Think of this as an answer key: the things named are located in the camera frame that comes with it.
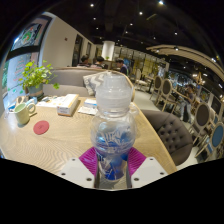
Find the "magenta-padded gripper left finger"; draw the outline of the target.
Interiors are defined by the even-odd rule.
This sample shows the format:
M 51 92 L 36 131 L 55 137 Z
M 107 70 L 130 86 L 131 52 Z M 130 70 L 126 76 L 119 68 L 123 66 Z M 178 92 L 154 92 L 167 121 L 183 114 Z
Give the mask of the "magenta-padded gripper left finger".
M 58 176 L 84 188 L 94 188 L 98 173 L 98 159 L 94 148 L 85 151 L 80 157 L 72 157 Z

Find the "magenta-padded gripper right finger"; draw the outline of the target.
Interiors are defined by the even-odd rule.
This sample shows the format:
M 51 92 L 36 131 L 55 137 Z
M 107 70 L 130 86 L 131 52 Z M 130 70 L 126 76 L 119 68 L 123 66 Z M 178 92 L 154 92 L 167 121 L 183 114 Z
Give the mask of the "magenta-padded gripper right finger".
M 126 177 L 128 188 L 140 188 L 167 175 L 154 157 L 146 157 L 134 147 L 130 149 Z

